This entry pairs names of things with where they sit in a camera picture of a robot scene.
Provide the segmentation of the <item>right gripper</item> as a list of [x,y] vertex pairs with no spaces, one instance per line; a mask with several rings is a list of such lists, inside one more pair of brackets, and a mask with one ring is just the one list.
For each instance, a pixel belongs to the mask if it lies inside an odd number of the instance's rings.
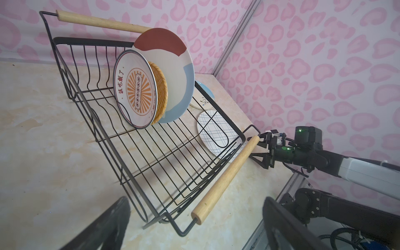
[[249,158],[259,164],[263,169],[275,166],[275,161],[285,164],[293,163],[294,148],[284,144],[279,144],[279,136],[275,136],[271,131],[259,135],[258,146],[268,147],[268,153],[251,153]]

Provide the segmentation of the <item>black wire dish rack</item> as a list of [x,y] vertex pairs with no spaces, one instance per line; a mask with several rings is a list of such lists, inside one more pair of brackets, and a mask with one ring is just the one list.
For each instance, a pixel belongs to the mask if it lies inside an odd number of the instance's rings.
[[259,130],[253,125],[241,130],[216,102],[212,106],[233,130],[233,139],[217,155],[203,144],[204,129],[192,108],[170,123],[144,129],[131,126],[115,98],[113,70],[117,57],[133,43],[55,37],[49,24],[52,13],[41,11],[40,16],[67,96],[76,104],[145,227],[170,224],[179,236],[186,236],[196,220],[181,229],[179,217],[190,216],[190,205]]

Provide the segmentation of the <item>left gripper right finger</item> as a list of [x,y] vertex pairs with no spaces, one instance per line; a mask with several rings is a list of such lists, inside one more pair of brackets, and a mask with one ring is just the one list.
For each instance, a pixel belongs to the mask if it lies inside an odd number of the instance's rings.
[[263,205],[264,228],[272,250],[327,250],[287,209],[267,197]]

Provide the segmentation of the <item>orange sunburst plate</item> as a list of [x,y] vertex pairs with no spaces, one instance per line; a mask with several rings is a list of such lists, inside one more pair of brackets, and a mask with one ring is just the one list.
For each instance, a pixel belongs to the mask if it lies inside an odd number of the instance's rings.
[[113,85],[117,106],[125,121],[136,129],[155,119],[157,86],[147,60],[135,50],[125,50],[115,63]]

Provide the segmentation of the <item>white plaid plate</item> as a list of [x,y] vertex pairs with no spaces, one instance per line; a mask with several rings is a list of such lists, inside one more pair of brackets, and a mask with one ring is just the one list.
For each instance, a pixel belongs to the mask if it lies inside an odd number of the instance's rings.
[[219,158],[232,153],[241,144],[238,134],[216,110],[200,113],[197,128],[203,144]]

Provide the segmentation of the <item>orange woven plate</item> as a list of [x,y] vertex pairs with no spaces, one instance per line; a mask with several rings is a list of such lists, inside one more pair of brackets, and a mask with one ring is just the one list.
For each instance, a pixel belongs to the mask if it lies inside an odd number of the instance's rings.
[[149,61],[149,65],[157,86],[157,109],[155,118],[152,122],[152,125],[154,125],[161,120],[166,112],[168,104],[168,85],[162,70],[153,62]]

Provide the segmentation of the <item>aluminium frame strut right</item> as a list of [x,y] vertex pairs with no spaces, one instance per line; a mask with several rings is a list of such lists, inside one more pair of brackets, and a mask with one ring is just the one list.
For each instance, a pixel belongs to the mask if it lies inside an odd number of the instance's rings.
[[261,2],[262,2],[262,0],[253,0],[250,2],[248,9],[246,10],[244,16],[242,17],[241,21],[237,25],[237,28],[234,30],[234,33],[233,33],[231,39],[229,40],[219,61],[217,62],[216,66],[214,67],[214,70],[212,72],[212,75],[214,77],[217,77],[218,74],[221,72],[222,67],[227,62],[229,55],[231,54],[234,47],[238,43],[239,39],[241,38],[241,36],[244,33],[248,24],[250,23],[255,11],[257,10],[257,8]]

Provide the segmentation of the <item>cream blue plate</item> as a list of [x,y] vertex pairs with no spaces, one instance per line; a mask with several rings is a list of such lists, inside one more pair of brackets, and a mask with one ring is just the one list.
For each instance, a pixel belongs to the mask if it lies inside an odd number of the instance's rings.
[[[197,84],[202,88],[202,90],[207,93],[207,95],[215,100],[215,96],[212,93],[212,91],[204,84],[201,82],[197,81]],[[194,88],[194,94],[190,102],[190,106],[193,108],[196,108],[198,110],[211,110],[214,109],[212,104],[209,102],[209,100],[198,90],[197,87]]]

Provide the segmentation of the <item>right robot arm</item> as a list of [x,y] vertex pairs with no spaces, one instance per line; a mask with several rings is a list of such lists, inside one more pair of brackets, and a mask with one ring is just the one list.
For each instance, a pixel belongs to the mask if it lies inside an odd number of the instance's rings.
[[264,169],[293,172],[279,199],[268,199],[264,225],[272,249],[396,250],[400,247],[400,167],[377,150],[369,159],[335,153],[322,131],[298,126],[294,138],[269,130],[263,152],[250,158]]

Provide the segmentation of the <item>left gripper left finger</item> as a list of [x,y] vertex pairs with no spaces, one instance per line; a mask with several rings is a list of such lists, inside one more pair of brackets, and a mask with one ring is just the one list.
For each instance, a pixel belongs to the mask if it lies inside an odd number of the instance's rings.
[[94,220],[74,239],[62,247],[63,250],[119,250],[130,219],[130,205],[122,196]]

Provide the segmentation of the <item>large pink blue plate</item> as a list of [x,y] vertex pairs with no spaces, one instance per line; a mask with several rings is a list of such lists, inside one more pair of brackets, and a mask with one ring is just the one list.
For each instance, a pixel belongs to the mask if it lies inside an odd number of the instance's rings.
[[168,101],[159,122],[177,120],[190,106],[195,89],[195,70],[186,44],[170,30],[153,28],[139,35],[132,48],[155,63],[166,78]]

